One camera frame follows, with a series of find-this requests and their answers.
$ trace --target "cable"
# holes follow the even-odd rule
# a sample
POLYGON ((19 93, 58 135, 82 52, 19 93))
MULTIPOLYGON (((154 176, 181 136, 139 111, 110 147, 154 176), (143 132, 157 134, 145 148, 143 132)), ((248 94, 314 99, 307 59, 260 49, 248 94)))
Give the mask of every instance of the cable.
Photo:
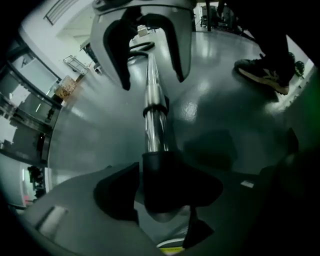
POLYGON ((143 42, 143 43, 139 43, 139 44, 136 44, 134 46, 131 46, 129 49, 132 50, 132 51, 129 52, 129 58, 135 57, 135 56, 148 57, 149 54, 146 51, 150 50, 154 46, 155 46, 154 42, 143 42), (144 47, 142 47, 139 50, 132 50, 134 48, 138 48, 138 47, 141 47, 141 46, 144 46, 144 47))

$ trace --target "chrome rod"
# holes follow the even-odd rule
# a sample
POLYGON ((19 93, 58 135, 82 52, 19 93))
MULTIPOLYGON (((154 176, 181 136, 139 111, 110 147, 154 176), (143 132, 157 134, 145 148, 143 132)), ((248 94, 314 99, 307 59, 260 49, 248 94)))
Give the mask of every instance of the chrome rod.
POLYGON ((145 151, 168 151, 166 141, 166 115, 154 106, 167 109, 165 97, 160 85, 155 56, 150 53, 146 72, 144 108, 149 109, 145 115, 145 151))

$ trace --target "person's leg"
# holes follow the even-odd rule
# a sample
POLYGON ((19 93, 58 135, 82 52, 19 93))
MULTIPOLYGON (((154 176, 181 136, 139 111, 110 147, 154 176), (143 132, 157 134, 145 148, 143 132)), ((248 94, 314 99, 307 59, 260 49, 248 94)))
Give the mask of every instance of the person's leg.
POLYGON ((295 68, 289 56, 282 4, 255 0, 226 0, 226 3, 265 54, 262 60, 237 61, 235 68, 258 83, 269 85, 281 94, 288 94, 289 81, 295 68))

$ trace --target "black pants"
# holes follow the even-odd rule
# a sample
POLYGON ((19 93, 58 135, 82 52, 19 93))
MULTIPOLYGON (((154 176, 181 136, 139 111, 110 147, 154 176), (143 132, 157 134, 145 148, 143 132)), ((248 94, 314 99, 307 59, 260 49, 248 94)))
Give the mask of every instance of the black pants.
POLYGON ((280 73, 288 68, 288 35, 318 66, 317 30, 320 12, 311 3, 292 1, 225 0, 254 36, 261 50, 280 73))

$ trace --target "wall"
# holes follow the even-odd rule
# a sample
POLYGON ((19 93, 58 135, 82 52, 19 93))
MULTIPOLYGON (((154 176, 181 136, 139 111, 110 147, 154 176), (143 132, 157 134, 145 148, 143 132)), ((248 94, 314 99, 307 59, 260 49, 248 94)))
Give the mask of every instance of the wall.
POLYGON ((79 74, 72 71, 63 59, 70 53, 68 46, 58 35, 93 0, 79 0, 69 8, 61 18, 51 25, 44 16, 57 0, 47 0, 31 12, 21 23, 19 34, 30 49, 60 78, 66 75, 76 79, 79 74))
POLYGON ((9 204, 25 206, 21 163, 0 154, 0 189, 9 204))

